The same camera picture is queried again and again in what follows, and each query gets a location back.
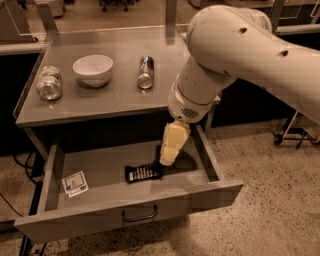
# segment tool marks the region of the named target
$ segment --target table top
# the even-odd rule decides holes
[[[76,82],[73,63],[87,55],[113,59],[113,78],[101,88],[86,88]],[[154,85],[143,91],[137,86],[142,56],[155,63]],[[167,108],[171,85],[189,57],[187,46],[172,27],[141,27],[59,34],[52,38],[16,124],[36,127],[101,119]],[[62,97],[41,100],[36,84],[42,67],[56,66],[62,75]]]

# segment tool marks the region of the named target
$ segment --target white bowl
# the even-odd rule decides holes
[[[73,64],[77,80],[91,87],[101,87],[112,76],[113,61],[104,55],[89,55]]]

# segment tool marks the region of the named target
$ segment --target can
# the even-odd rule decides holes
[[[57,100],[62,94],[60,70],[54,66],[45,66],[39,76],[37,92],[41,99]]]
[[[138,86],[141,89],[150,89],[153,86],[154,60],[150,56],[143,56],[140,59],[140,70]]]

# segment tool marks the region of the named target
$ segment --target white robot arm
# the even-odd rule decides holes
[[[237,78],[252,82],[320,124],[320,52],[272,34],[269,18],[247,8],[211,6],[190,22],[190,57],[169,93],[160,162],[171,165],[215,97]]]

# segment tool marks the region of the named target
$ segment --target terrazzo floor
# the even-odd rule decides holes
[[[187,1],[178,0],[178,4],[177,23],[189,22],[197,10]],[[156,12],[150,15],[149,7]],[[139,15],[134,14],[139,8],[142,8]],[[76,0],[74,6],[67,5],[67,12],[57,20],[57,26],[60,31],[92,29],[93,25],[97,29],[115,27],[115,24],[120,24],[119,27],[129,23],[137,26],[139,17],[143,15],[148,16],[144,25],[164,24],[162,0],[140,0],[128,13],[120,9],[112,8],[107,13],[100,13],[98,1]],[[37,27],[33,11],[34,7],[30,6],[25,15],[32,31],[37,33],[41,28]],[[73,18],[78,22],[70,24]],[[80,26],[81,20],[87,20],[82,23],[87,25]],[[295,149],[292,141],[274,145],[272,132],[283,124],[284,120],[273,120],[211,128],[208,140],[224,178],[244,182],[232,206],[50,242],[44,254],[320,255],[320,149],[307,141],[299,150]],[[298,120],[298,125],[314,136],[320,133],[317,125],[304,118]],[[19,159],[23,162],[26,157],[23,154]],[[0,192],[22,215],[29,212],[33,190],[34,184],[27,179],[24,169],[11,156],[1,156]],[[1,198],[0,209],[0,221],[17,217]],[[21,241],[19,232],[0,235],[0,255],[18,255]],[[32,253],[41,248],[41,244],[34,245]]]

